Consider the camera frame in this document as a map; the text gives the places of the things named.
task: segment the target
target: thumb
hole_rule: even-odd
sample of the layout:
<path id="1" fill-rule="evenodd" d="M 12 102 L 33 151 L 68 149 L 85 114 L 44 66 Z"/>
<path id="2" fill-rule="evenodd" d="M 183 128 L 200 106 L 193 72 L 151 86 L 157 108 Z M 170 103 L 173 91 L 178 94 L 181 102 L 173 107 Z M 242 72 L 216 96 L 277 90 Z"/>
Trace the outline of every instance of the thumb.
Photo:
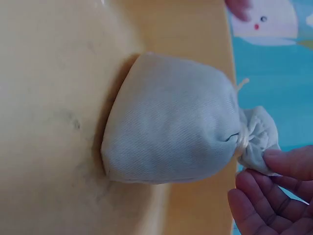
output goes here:
<path id="1" fill-rule="evenodd" d="M 267 150 L 264 161 L 272 171 L 283 176 L 303 181 L 313 180 L 313 145 L 290 152 Z"/>

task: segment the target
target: hand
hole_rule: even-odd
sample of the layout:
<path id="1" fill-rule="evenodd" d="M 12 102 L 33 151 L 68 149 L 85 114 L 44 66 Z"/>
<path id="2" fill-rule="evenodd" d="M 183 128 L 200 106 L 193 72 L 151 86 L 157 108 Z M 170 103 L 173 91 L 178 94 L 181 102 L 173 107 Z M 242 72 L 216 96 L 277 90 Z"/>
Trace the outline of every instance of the hand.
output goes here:
<path id="1" fill-rule="evenodd" d="M 281 177 L 245 170 L 228 193 L 242 235 L 313 235 L 313 146 L 288 153 L 265 152 L 268 167 Z M 290 199 L 282 186 L 307 202 Z"/>
<path id="2" fill-rule="evenodd" d="M 231 13 L 242 21 L 250 21 L 250 15 L 247 10 L 252 7 L 251 0 L 225 0 Z"/>

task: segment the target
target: cloth bag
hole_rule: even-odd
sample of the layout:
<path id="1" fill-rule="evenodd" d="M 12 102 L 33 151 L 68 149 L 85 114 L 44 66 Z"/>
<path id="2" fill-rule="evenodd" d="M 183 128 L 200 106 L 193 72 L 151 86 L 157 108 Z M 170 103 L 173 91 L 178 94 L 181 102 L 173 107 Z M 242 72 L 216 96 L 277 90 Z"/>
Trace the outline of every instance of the cloth bag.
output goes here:
<path id="1" fill-rule="evenodd" d="M 262 107 L 240 109 L 221 71 L 146 53 L 113 104 L 102 157 L 111 180 L 162 184 L 212 176 L 238 149 L 241 164 L 270 175 L 268 148 L 279 148 L 273 119 Z"/>

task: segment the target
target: cartoon eye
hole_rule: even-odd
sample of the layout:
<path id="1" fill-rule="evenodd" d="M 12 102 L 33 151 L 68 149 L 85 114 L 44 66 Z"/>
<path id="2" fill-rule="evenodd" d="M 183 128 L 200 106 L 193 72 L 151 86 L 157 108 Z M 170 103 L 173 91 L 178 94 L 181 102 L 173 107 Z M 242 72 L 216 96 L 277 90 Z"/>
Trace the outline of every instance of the cartoon eye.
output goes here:
<path id="1" fill-rule="evenodd" d="M 261 17 L 261 21 L 262 21 L 262 22 L 266 22 L 267 20 L 268 20 L 268 18 L 267 18 L 266 16 L 262 16 L 262 17 Z"/>

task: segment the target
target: knot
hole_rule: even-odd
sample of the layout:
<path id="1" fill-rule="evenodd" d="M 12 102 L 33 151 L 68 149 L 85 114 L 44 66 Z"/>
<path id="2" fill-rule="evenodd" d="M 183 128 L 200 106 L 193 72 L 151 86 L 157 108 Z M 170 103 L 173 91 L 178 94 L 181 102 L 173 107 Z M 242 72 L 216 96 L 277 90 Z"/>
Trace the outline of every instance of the knot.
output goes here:
<path id="1" fill-rule="evenodd" d="M 244 123 L 241 123 L 241 130 L 238 134 L 236 152 L 242 156 L 249 145 L 249 130 Z"/>

